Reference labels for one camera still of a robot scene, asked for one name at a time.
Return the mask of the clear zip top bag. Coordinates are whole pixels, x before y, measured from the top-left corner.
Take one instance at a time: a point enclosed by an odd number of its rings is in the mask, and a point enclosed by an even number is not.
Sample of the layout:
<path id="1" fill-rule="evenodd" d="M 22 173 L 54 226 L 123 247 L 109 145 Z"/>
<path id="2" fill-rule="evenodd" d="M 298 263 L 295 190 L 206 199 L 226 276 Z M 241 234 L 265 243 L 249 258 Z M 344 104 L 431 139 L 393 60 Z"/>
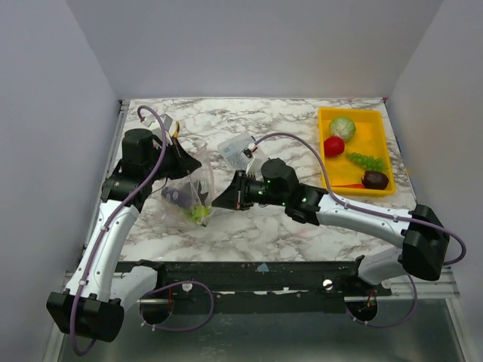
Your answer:
<path id="1" fill-rule="evenodd" d="M 209 221 L 214 212 L 214 209 L 212 208 L 211 203 L 216 197 L 216 192 L 214 188 L 214 172 L 209 158 L 207 143 L 198 143 L 196 145 L 196 152 L 194 154 L 194 158 L 202 163 L 202 166 L 197 171 L 195 171 L 192 175 L 189 175 L 182 179 L 170 181 L 163 188 L 171 187 L 171 188 L 180 189 L 186 192 L 191 192 L 192 196 L 195 199 L 194 203 L 192 204 L 193 206 L 195 204 L 199 204 L 197 201 L 196 192 L 195 192 L 196 182 L 199 180 L 201 180 L 202 182 L 205 182 L 211 193 L 211 196 L 210 196 L 211 202 L 209 205 L 211 207 L 211 215 L 208 217 L 208 221 Z M 201 226 L 201 225 L 196 225 L 195 223 L 190 222 L 187 219 L 186 211 L 188 209 L 186 210 L 186 209 L 179 208 L 173 204 L 170 204 L 168 201 L 166 201 L 162 197 L 162 189 L 160 194 L 162 219 L 170 227 L 176 227 L 179 230 L 186 231 L 189 229 L 193 229 L 196 226 Z"/>

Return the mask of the purple eggplant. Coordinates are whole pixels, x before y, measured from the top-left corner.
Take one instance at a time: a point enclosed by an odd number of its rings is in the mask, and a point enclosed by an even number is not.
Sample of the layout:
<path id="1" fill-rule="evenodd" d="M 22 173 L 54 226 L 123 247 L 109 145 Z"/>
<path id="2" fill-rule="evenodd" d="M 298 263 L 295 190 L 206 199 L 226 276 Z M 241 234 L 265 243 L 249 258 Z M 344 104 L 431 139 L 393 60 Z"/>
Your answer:
<path id="1" fill-rule="evenodd" d="M 189 209 L 195 201 L 191 192 L 171 187 L 162 189 L 162 197 L 170 204 L 186 210 Z"/>

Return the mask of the pale green celery stalk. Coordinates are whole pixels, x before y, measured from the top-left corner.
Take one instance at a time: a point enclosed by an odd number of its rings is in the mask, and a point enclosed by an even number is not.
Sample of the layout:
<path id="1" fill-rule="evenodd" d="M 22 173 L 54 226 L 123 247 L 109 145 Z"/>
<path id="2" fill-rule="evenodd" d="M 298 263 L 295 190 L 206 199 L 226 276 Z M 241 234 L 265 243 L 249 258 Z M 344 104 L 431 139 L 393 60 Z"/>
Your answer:
<path id="1" fill-rule="evenodd" d="M 196 225 L 206 226 L 208 217 L 211 215 L 211 207 L 195 204 L 186 211 L 186 217 Z"/>

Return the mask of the red tomato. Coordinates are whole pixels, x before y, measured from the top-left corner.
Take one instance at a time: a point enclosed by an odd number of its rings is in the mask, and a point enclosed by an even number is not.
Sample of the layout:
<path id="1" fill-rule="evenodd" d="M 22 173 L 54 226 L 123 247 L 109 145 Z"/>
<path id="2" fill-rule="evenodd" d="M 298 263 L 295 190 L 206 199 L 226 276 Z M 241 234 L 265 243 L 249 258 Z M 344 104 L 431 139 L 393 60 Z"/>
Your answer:
<path id="1" fill-rule="evenodd" d="M 343 154 L 345 150 L 345 143 L 340 137 L 328 137 L 324 143 L 324 153 L 327 158 L 334 158 Z"/>

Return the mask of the orange carrot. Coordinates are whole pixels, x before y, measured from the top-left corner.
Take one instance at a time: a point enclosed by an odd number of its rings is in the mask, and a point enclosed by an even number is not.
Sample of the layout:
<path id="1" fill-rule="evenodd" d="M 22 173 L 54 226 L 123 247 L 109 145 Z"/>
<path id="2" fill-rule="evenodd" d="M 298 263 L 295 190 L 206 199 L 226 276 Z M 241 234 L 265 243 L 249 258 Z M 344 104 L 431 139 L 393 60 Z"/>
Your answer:
<path id="1" fill-rule="evenodd" d="M 339 186 L 335 186 L 335 187 L 336 188 L 347 188 L 347 189 L 365 189 L 365 186 L 361 183 L 339 185 Z"/>

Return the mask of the green grapes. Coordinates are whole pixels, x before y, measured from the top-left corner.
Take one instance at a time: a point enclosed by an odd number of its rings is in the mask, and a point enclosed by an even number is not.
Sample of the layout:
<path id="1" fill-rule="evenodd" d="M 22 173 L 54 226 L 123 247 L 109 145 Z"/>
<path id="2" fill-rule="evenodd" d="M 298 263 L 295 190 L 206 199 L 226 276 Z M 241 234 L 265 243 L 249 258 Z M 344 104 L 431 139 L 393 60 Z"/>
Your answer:
<path id="1" fill-rule="evenodd" d="M 374 156 L 363 155 L 357 152 L 347 153 L 346 158 L 363 170 L 382 172 L 386 169 L 386 165 L 382 158 L 375 158 Z"/>

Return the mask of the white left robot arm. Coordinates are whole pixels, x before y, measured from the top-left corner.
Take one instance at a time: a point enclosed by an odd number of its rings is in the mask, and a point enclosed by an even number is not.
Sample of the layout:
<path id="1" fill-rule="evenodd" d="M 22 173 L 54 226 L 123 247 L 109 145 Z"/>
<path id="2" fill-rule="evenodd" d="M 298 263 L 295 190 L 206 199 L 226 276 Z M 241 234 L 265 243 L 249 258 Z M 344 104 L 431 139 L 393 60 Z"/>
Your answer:
<path id="1" fill-rule="evenodd" d="M 127 279 L 112 279 L 126 237 L 155 181 L 182 179 L 201 167 L 176 136 L 137 128 L 125 133 L 122 157 L 104 181 L 96 225 L 85 253 L 61 293 L 46 308 L 62 333 L 111 342 L 138 296 L 162 296 L 167 279 L 158 263 L 139 262 Z"/>

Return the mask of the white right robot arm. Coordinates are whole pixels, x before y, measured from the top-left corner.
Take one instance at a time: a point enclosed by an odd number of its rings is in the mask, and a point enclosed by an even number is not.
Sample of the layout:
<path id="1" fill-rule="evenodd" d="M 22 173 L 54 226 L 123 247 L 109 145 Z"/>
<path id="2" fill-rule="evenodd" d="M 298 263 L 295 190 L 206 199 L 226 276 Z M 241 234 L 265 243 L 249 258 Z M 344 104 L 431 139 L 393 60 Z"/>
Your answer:
<path id="1" fill-rule="evenodd" d="M 358 296 L 405 274 L 425 281 L 440 278 L 449 236 L 431 208 L 383 209 L 331 195 L 326 189 L 301 183 L 295 170 L 279 158 L 263 163 L 261 175 L 258 180 L 237 170 L 213 206 L 237 211 L 255 204 L 280 206 L 296 222 L 341 227 L 389 243 L 388 250 L 356 259 L 347 286 Z"/>

